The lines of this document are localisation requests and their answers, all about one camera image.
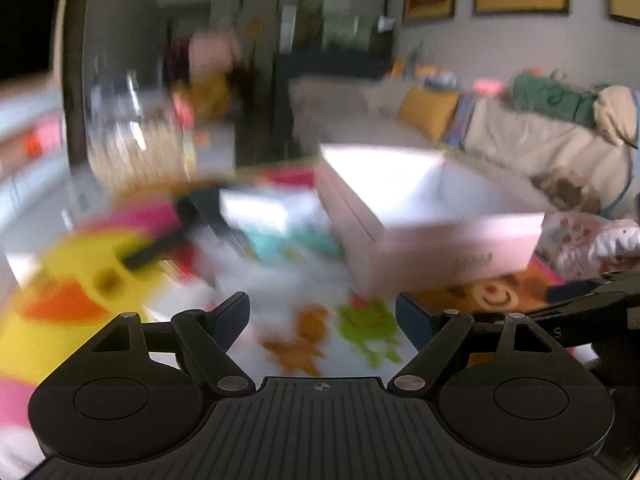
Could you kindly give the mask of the small white carton box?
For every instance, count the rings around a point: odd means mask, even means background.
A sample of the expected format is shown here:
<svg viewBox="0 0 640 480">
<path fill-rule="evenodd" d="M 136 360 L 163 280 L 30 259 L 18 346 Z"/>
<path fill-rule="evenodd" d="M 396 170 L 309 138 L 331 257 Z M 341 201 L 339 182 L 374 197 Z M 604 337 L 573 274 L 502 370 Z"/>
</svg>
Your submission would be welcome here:
<svg viewBox="0 0 640 480">
<path fill-rule="evenodd" d="M 268 188 L 227 188 L 220 192 L 220 212 L 232 228 L 285 234 L 291 226 L 292 198 Z"/>
</svg>

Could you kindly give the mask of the floral pink blanket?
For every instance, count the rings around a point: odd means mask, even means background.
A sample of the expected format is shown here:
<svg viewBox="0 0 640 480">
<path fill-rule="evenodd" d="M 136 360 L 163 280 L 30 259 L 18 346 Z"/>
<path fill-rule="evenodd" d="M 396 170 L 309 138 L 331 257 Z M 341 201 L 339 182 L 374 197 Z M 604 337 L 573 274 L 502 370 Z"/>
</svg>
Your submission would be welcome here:
<svg viewBox="0 0 640 480">
<path fill-rule="evenodd" d="M 639 222 L 567 211 L 544 220 L 535 256 L 564 281 L 639 266 Z"/>
</svg>

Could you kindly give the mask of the colourful cartoon play mat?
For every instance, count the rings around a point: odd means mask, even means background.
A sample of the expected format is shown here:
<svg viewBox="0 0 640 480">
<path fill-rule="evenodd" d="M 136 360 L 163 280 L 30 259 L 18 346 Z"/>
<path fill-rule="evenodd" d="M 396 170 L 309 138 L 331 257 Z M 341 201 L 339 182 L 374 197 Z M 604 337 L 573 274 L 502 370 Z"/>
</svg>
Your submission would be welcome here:
<svg viewBox="0 0 640 480">
<path fill-rule="evenodd" d="M 75 174 L 1 226 L 1 474 L 21 479 L 43 459 L 27 404 L 35 388 L 115 315 L 167 322 L 250 296 L 250 322 L 232 358 L 268 376 L 392 378 L 414 354 L 392 298 L 360 292 L 312 186 L 262 182 L 250 194 L 258 225 L 239 250 L 214 228 L 195 229 L 137 271 L 125 252 L 175 229 L 188 212 L 164 192 L 111 198 L 88 171 Z"/>
</svg>

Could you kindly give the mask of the pink cardboard box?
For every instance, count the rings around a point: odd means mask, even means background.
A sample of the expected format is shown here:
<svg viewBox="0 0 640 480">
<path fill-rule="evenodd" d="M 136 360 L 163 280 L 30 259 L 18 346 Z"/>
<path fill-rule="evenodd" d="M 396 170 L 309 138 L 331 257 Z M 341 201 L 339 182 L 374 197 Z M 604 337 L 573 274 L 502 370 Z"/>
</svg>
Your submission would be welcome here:
<svg viewBox="0 0 640 480">
<path fill-rule="evenodd" d="M 542 208 L 441 151 L 326 144 L 314 186 L 366 296 L 520 272 L 544 223 Z"/>
</svg>

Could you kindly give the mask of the brown plush toy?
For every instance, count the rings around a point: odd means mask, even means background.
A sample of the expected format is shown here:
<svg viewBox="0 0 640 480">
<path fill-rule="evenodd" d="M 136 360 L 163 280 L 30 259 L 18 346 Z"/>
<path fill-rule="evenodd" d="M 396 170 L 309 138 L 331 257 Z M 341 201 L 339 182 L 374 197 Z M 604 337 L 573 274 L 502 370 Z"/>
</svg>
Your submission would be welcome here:
<svg viewBox="0 0 640 480">
<path fill-rule="evenodd" d="M 601 200 L 590 182 L 573 170 L 563 167 L 553 169 L 539 182 L 550 203 L 562 211 L 579 211 L 598 214 Z"/>
</svg>

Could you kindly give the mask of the beige covered sofa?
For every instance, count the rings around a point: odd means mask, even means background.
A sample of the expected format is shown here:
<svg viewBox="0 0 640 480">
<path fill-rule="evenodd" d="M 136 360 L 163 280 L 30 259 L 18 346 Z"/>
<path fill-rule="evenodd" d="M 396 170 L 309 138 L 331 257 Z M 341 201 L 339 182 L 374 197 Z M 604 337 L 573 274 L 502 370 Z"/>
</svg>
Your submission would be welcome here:
<svg viewBox="0 0 640 480">
<path fill-rule="evenodd" d="M 598 192 L 606 218 L 639 212 L 637 150 L 608 143 L 597 131 L 514 110 L 500 98 L 461 93 L 454 118 L 434 143 L 398 122 L 407 92 L 399 79 L 364 80 L 300 76 L 288 84 L 293 136 L 306 154 L 322 144 L 402 148 L 454 148 L 478 169 L 531 191 L 558 167 L 586 178 Z"/>
</svg>

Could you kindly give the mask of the beige plush pillow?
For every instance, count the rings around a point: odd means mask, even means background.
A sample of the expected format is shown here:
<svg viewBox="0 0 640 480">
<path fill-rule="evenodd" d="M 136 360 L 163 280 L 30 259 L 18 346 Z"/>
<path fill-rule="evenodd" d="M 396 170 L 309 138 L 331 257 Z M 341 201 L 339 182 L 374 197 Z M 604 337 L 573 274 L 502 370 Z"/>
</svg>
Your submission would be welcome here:
<svg viewBox="0 0 640 480">
<path fill-rule="evenodd" d="M 611 86 L 598 92 L 593 103 L 597 133 L 613 145 L 636 148 L 639 142 L 639 92 Z"/>
</svg>

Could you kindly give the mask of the yellow cushion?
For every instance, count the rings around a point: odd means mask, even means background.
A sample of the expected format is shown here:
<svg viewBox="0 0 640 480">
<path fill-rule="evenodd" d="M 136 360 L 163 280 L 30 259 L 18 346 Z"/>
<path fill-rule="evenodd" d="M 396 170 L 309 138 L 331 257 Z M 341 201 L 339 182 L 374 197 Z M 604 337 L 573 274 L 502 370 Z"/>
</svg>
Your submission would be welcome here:
<svg viewBox="0 0 640 480">
<path fill-rule="evenodd" d="M 447 132 L 458 107 L 460 93 L 413 87 L 401 102 L 398 122 L 415 128 L 437 143 Z"/>
</svg>

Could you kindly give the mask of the glass jar of nuts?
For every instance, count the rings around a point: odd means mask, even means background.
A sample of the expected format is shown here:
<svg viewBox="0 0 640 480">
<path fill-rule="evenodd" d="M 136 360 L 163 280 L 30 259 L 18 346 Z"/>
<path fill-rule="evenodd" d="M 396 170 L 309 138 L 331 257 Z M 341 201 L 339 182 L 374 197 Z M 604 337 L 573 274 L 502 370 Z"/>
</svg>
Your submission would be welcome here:
<svg viewBox="0 0 640 480">
<path fill-rule="evenodd" d="M 87 0 L 82 96 L 88 161 L 108 190 L 188 180 L 189 130 L 160 82 L 153 0 Z"/>
</svg>

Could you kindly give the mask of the pink clothes pile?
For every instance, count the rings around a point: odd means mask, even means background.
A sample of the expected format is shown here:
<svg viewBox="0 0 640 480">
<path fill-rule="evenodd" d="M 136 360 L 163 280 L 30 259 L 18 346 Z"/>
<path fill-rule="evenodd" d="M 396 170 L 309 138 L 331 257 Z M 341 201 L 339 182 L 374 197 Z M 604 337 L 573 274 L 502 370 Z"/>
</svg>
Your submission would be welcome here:
<svg viewBox="0 0 640 480">
<path fill-rule="evenodd" d="M 232 29 L 201 29 L 194 32 L 189 44 L 192 77 L 211 72 L 228 73 L 242 61 L 242 49 Z"/>
</svg>

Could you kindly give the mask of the glass aquarium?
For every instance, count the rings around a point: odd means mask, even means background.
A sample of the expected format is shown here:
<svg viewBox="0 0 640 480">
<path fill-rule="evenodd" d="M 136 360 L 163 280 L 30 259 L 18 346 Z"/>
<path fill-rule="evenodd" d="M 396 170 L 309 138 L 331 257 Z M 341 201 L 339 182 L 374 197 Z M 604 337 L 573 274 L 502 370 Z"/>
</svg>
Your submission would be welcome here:
<svg viewBox="0 0 640 480">
<path fill-rule="evenodd" d="M 277 0 L 281 54 L 357 50 L 388 58 L 395 20 L 390 0 Z"/>
</svg>

